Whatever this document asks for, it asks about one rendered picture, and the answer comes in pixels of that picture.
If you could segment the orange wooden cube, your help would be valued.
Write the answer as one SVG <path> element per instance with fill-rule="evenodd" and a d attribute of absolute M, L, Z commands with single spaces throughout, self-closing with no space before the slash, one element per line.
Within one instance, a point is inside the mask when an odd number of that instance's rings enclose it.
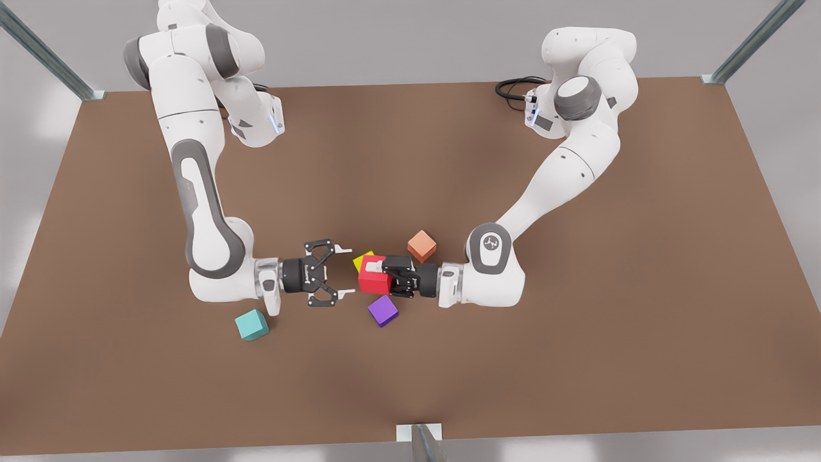
<path fill-rule="evenodd" d="M 407 249 L 417 261 L 425 263 L 436 251 L 437 243 L 422 229 L 408 240 Z"/>

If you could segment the purple wooden cube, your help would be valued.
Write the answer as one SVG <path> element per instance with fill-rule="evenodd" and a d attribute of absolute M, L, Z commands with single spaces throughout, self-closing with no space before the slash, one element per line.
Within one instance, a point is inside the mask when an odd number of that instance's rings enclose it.
<path fill-rule="evenodd" d="M 393 304 L 389 295 L 382 295 L 369 305 L 368 311 L 379 327 L 385 327 L 399 315 L 399 310 Z"/>

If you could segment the teal wooden cube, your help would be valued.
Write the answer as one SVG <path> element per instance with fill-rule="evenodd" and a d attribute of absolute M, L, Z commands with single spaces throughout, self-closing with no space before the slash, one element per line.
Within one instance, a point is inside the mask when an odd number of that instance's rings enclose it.
<path fill-rule="evenodd" d="M 269 333 L 269 325 L 264 313 L 256 309 L 238 316 L 235 319 L 235 326 L 238 328 L 241 339 L 246 341 L 253 341 Z"/>

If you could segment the red wooden cube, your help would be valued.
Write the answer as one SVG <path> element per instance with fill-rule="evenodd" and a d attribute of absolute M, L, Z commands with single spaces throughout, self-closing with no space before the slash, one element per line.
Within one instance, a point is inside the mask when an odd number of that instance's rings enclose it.
<path fill-rule="evenodd" d="M 360 259 L 358 281 L 362 292 L 389 295 L 393 278 L 382 269 L 386 257 L 369 253 Z"/>

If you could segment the silver frame post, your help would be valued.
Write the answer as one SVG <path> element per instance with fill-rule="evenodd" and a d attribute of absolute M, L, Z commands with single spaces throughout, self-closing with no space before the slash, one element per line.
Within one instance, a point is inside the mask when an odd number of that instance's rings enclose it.
<path fill-rule="evenodd" d="M 81 101 L 101 101 L 105 98 L 105 91 L 92 89 L 35 32 L 32 32 L 29 26 L 3 3 L 3 0 L 0 0 L 0 27 L 3 27 L 11 38 L 49 70 L 59 82 L 73 91 Z"/>
<path fill-rule="evenodd" d="M 440 447 L 442 439 L 440 423 L 396 425 L 396 441 L 410 442 L 412 462 L 448 462 L 448 457 Z"/>
<path fill-rule="evenodd" d="M 704 85 L 725 85 L 742 65 L 806 3 L 806 0 L 780 0 L 747 38 L 710 74 L 701 75 Z"/>

